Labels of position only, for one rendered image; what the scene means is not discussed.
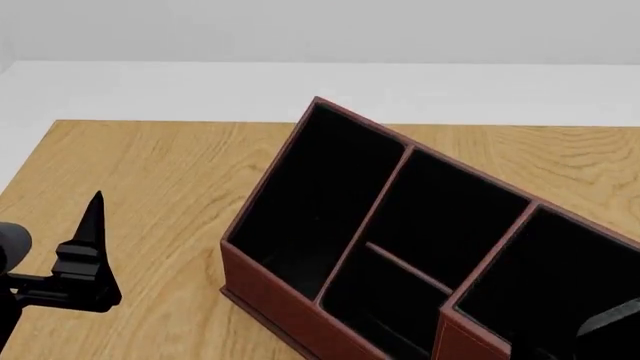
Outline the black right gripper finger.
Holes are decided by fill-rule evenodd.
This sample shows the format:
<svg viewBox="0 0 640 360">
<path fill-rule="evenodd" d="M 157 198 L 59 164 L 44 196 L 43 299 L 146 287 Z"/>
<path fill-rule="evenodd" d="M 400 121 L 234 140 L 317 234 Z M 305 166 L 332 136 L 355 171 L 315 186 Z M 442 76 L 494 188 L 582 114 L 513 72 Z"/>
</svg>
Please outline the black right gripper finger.
<svg viewBox="0 0 640 360">
<path fill-rule="evenodd" d="M 574 360 L 640 360 L 640 298 L 583 323 L 576 336 Z"/>
</svg>

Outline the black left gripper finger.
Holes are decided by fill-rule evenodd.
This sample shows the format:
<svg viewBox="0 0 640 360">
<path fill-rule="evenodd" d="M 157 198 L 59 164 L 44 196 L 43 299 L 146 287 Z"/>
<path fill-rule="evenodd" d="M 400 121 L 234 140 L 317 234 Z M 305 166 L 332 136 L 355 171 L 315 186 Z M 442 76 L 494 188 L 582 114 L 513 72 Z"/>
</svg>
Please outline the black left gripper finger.
<svg viewBox="0 0 640 360">
<path fill-rule="evenodd" d="M 106 312 L 119 305 L 122 294 L 109 265 L 105 204 L 98 191 L 90 200 L 72 236 L 56 248 L 52 275 L 75 310 Z"/>
</svg>

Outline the brown leather desk caddy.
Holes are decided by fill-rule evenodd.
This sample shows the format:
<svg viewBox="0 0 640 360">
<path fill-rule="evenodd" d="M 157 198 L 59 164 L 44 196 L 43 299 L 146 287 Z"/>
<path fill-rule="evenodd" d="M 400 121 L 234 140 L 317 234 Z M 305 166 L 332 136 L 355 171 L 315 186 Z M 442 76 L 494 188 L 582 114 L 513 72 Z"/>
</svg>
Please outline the brown leather desk caddy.
<svg viewBox="0 0 640 360">
<path fill-rule="evenodd" d="M 222 292 L 310 360 L 574 360 L 640 242 L 314 98 L 221 239 Z"/>
</svg>

